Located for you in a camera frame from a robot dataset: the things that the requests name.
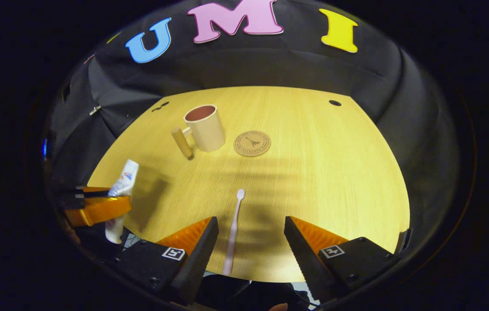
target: cream mug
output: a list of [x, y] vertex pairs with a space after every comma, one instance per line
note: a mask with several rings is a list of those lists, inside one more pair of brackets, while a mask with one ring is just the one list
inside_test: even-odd
[[185, 114], [183, 120], [188, 127], [185, 130], [176, 127], [171, 131], [171, 134], [185, 157], [190, 158], [193, 155], [191, 147], [185, 139], [190, 134], [193, 135], [197, 147], [205, 152], [218, 150], [225, 144], [225, 132], [221, 126], [221, 119], [216, 106], [195, 107]]

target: table surface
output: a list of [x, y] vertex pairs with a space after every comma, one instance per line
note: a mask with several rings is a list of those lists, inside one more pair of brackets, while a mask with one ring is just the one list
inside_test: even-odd
[[[206, 153], [189, 136], [194, 154], [189, 160], [170, 131], [184, 128], [184, 114], [204, 104], [218, 107], [225, 145]], [[247, 130], [270, 136], [267, 153], [243, 157], [235, 152], [235, 138]], [[285, 216], [347, 239], [365, 236], [389, 252], [409, 225], [408, 194], [398, 163], [375, 124], [348, 96], [272, 86], [167, 96], [112, 144], [88, 185], [110, 187], [127, 159], [140, 168], [125, 226], [156, 242], [217, 216], [219, 236], [207, 266], [211, 272], [222, 271], [236, 194], [245, 189], [232, 277], [304, 281], [283, 234]]]

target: cork coaster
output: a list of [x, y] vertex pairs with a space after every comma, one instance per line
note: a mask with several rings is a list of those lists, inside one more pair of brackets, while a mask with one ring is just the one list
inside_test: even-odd
[[266, 153], [271, 145], [272, 141], [270, 140], [270, 136], [257, 130], [251, 130], [240, 134], [235, 139], [233, 147], [242, 156], [257, 157]]

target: toothpaste tube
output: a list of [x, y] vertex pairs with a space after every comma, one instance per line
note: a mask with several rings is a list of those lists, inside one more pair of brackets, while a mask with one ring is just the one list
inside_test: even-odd
[[[108, 191], [108, 196], [120, 197], [123, 195], [131, 195], [133, 185], [135, 185], [135, 179], [137, 178], [137, 171], [139, 171], [139, 164], [128, 159], [120, 178]], [[120, 236], [124, 232], [125, 216], [126, 215], [122, 215], [106, 221], [105, 236], [110, 242], [116, 244], [122, 243]]]

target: letter m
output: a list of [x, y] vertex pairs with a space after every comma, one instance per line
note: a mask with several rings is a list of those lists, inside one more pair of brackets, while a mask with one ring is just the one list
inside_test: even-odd
[[205, 43], [219, 37], [219, 31], [213, 29], [213, 23], [226, 34], [237, 33], [245, 17], [248, 25], [243, 28], [247, 34], [279, 34], [283, 28], [277, 24], [272, 4], [276, 0], [242, 0], [234, 10], [217, 3], [207, 3], [189, 10], [197, 21], [197, 36], [194, 43]]

